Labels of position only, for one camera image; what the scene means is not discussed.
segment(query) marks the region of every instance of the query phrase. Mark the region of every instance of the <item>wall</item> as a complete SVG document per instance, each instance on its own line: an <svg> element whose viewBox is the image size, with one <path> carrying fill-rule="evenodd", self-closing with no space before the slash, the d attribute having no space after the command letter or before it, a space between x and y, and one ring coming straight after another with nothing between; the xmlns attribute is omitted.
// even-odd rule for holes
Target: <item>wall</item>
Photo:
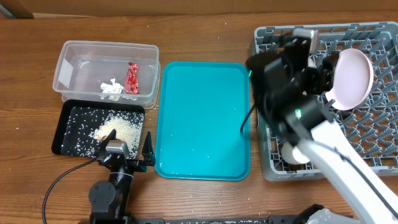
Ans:
<svg viewBox="0 0 398 224"><path fill-rule="evenodd" d="M250 12L376 11L396 0L0 0L19 1L33 15L138 16Z"/></svg>
<svg viewBox="0 0 398 224"><path fill-rule="evenodd" d="M5 15L3 15L3 14L0 12L0 19L7 19L7 18L5 17Z"/></svg>
<svg viewBox="0 0 398 224"><path fill-rule="evenodd" d="M5 7L13 16L19 19L31 19L31 13L20 0L0 0L0 4Z"/></svg>

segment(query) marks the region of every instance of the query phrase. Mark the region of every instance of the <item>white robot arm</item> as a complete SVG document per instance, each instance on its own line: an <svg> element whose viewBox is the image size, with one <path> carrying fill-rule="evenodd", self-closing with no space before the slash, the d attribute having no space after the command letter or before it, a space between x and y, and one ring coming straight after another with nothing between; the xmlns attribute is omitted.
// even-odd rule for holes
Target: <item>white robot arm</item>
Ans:
<svg viewBox="0 0 398 224"><path fill-rule="evenodd" d="M397 195L353 149L340 125L336 121L324 121L311 129L311 134L313 140L300 140L297 147L322 170L351 206L359 218L359 221L355 221L369 224L398 223L395 212L398 211ZM329 214L316 218L316 222L310 218L307 223L320 223L322 220L330 223L325 222L328 217L332 222L333 216Z"/></svg>

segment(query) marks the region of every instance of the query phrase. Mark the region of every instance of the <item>red candy wrapper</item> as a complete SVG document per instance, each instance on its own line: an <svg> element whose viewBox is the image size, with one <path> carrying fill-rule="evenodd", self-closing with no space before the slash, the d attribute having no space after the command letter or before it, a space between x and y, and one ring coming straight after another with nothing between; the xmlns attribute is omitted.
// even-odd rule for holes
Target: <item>red candy wrapper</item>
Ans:
<svg viewBox="0 0 398 224"><path fill-rule="evenodd" d="M124 82L124 92L128 94L139 94L137 72L138 64L129 62L129 70L127 71L126 81Z"/></svg>

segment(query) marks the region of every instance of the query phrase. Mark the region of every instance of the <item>pink plate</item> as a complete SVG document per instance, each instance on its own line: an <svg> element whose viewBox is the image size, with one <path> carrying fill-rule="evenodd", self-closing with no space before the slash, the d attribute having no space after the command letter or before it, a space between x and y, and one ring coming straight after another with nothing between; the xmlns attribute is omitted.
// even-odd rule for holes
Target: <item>pink plate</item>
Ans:
<svg viewBox="0 0 398 224"><path fill-rule="evenodd" d="M328 101L334 99L332 107L351 110L360 105L371 92L373 65L368 56L357 49L340 52L335 68L333 88L325 94Z"/></svg>

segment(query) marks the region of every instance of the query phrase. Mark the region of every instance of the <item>gray dish rack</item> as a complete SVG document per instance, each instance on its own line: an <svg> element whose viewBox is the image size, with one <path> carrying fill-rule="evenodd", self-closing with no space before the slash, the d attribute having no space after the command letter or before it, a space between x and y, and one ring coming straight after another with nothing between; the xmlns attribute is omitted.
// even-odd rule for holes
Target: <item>gray dish rack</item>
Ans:
<svg viewBox="0 0 398 224"><path fill-rule="evenodd" d="M340 124L356 152L378 176L398 175L398 24L370 22L304 26L259 27L254 32L252 53L273 51L279 36L295 28L319 31L317 52L311 56L317 66L332 52L355 48L373 62L374 83L364 103L350 111L331 107L324 94L318 97ZM257 114L257 136L261 169L270 181L313 180L325 178L311 162L303 165L286 163L280 149L285 143L267 127Z"/></svg>

